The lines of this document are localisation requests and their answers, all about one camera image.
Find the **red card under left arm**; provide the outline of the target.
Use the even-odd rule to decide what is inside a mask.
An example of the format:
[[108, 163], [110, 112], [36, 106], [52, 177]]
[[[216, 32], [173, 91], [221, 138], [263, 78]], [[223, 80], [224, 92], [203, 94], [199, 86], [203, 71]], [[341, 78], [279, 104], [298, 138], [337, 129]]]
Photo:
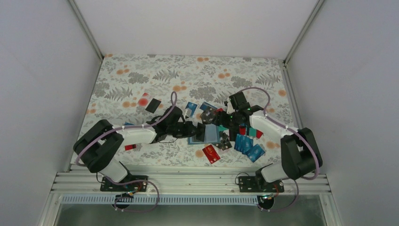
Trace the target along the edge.
[[124, 146], [126, 151], [130, 151], [136, 148], [136, 144], [132, 144], [132, 145], [126, 145]]

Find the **aluminium rail frame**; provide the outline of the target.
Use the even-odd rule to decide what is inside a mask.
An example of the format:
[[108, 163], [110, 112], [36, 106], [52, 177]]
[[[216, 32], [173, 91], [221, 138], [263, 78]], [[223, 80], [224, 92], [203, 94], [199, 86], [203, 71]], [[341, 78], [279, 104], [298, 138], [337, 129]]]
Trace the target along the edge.
[[[147, 187], [147, 194], [239, 195], [235, 178], [240, 172], [253, 168], [131, 166], [132, 174], [146, 175], [155, 185]], [[95, 194], [100, 184], [95, 174], [78, 166], [68, 172], [58, 172], [51, 187], [53, 193]]]

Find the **black card with chip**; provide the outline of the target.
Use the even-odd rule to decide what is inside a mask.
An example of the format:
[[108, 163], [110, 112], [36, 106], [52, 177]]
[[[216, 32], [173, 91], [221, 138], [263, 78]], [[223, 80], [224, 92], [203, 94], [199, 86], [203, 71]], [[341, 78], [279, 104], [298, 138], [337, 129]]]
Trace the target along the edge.
[[231, 142], [229, 140], [229, 136], [226, 133], [224, 133], [223, 131], [220, 131], [219, 132], [219, 142], [216, 143], [215, 146], [222, 151], [232, 148]]

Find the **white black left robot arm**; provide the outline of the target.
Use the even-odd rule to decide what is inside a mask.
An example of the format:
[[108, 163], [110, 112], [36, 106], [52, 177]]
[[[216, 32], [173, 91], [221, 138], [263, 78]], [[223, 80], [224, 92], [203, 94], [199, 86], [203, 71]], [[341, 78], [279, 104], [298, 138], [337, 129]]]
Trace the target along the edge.
[[82, 161], [91, 173], [101, 173], [120, 191], [130, 187], [131, 177], [124, 165], [115, 159], [120, 147], [155, 144], [167, 136], [176, 139], [193, 137], [204, 131], [187, 121], [183, 111], [169, 107], [163, 115], [141, 125], [113, 126], [108, 120], [98, 121], [73, 145], [76, 164]]

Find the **floral patterned table mat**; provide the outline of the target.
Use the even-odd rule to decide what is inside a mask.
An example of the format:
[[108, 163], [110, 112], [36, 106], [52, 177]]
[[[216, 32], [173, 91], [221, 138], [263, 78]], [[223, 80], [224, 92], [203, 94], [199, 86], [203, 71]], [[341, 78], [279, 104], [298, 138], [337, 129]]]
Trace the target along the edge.
[[[176, 106], [182, 110], [188, 102], [197, 104], [190, 120], [200, 121], [201, 104], [224, 108], [223, 102], [247, 87], [259, 87], [271, 96], [267, 113], [284, 124], [294, 126], [287, 89], [278, 59], [216, 56], [172, 56], [107, 54], [103, 60], [78, 139], [95, 123], [107, 119], [117, 127], [125, 122], [142, 124], [162, 115], [171, 106], [170, 95], [177, 93]], [[145, 110], [139, 99], [147, 93], [161, 103], [155, 113]], [[220, 150], [221, 157], [211, 164], [202, 149], [208, 144], [188, 145], [188, 139], [168, 136], [161, 144], [138, 144], [115, 158], [126, 166], [183, 167], [261, 167], [280, 160], [280, 140], [269, 133], [254, 138], [265, 154], [255, 162], [234, 150]]]

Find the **red yellow logo card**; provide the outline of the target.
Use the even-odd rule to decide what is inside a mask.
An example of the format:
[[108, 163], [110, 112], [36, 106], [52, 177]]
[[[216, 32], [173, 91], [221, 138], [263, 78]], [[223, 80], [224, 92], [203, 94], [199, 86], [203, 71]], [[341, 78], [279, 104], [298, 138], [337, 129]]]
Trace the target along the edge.
[[219, 156], [213, 145], [205, 146], [202, 149], [202, 151], [204, 155], [207, 157], [210, 164], [214, 164], [215, 162], [221, 159], [221, 157]]

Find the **black card near left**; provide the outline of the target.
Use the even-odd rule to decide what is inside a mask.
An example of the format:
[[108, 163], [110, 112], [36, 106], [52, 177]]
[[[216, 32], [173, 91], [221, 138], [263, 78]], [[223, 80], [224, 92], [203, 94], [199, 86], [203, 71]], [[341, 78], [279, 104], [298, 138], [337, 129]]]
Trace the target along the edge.
[[155, 113], [155, 111], [158, 109], [159, 105], [161, 104], [160, 100], [157, 100], [155, 98], [153, 98], [149, 104], [146, 107], [146, 111], [150, 112], [150, 113]]

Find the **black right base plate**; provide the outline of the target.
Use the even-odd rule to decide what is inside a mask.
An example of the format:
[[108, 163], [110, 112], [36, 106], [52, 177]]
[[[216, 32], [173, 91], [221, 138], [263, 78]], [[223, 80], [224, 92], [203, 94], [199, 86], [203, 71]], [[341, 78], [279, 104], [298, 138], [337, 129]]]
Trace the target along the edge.
[[241, 193], [283, 193], [285, 191], [281, 180], [266, 182], [263, 178], [256, 176], [239, 176], [238, 185]]

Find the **blue card front left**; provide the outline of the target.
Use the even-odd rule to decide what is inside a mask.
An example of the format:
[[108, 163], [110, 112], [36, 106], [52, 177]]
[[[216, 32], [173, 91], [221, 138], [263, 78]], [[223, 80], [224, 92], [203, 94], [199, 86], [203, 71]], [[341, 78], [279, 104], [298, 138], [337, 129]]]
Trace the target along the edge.
[[184, 109], [185, 118], [191, 118], [194, 115], [194, 112], [195, 112], [197, 106], [198, 105], [195, 104], [195, 103], [188, 102], [186, 107], [185, 107], [185, 109]]

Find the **blue card pile front right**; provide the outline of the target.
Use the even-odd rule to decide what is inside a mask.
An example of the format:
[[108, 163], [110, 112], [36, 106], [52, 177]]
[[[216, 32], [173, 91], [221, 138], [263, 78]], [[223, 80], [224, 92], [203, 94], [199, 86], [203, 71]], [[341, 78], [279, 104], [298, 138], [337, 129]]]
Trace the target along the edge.
[[247, 156], [251, 162], [256, 162], [265, 154], [265, 150], [259, 144], [254, 144], [253, 139], [241, 134], [236, 135], [234, 149]]

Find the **black vip card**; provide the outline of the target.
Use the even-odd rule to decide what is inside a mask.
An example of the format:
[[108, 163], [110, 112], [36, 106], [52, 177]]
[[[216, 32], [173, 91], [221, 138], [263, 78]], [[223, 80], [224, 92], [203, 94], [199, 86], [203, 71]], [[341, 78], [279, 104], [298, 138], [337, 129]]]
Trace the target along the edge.
[[216, 110], [211, 107], [207, 107], [202, 114], [200, 115], [201, 122], [203, 124], [212, 124], [212, 121], [215, 118]]
[[206, 126], [200, 122], [197, 124], [197, 133], [194, 137], [195, 141], [201, 141], [204, 142], [205, 140], [205, 131], [206, 131]]

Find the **teal leather card holder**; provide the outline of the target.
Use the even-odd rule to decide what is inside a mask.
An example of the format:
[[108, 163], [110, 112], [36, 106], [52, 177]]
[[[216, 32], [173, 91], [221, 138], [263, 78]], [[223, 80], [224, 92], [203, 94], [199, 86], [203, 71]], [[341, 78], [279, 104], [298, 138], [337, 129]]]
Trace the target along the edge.
[[188, 145], [216, 144], [219, 143], [220, 135], [218, 127], [214, 124], [200, 125], [201, 132], [188, 138]]

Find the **black VIP card front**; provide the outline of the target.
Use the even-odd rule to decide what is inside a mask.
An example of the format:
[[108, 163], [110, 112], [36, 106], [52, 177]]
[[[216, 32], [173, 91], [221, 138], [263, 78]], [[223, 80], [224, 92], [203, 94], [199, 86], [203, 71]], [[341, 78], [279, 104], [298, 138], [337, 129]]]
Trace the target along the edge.
[[201, 141], [204, 142], [205, 140], [205, 131], [206, 131], [206, 126], [200, 122], [197, 124], [197, 133], [194, 137], [195, 141]]

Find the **white card with red circle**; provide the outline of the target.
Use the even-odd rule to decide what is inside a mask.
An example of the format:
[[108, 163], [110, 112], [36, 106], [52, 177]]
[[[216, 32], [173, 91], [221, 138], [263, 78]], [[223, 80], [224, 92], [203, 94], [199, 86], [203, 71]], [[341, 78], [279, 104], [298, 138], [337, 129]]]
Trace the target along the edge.
[[147, 107], [147, 105], [151, 102], [152, 95], [148, 93], [143, 93], [142, 96], [138, 99], [137, 105], [141, 107]]

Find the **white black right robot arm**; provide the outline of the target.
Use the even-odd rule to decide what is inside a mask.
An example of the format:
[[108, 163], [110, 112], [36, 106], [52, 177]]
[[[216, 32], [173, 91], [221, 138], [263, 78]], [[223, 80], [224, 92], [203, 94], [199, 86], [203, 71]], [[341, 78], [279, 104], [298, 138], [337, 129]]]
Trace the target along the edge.
[[320, 173], [322, 158], [313, 132], [309, 128], [293, 128], [267, 115], [266, 107], [251, 106], [242, 91], [229, 96], [226, 111], [216, 112], [212, 123], [234, 131], [244, 124], [280, 140], [281, 159], [259, 169], [255, 186], [261, 192], [281, 179], [315, 179]]

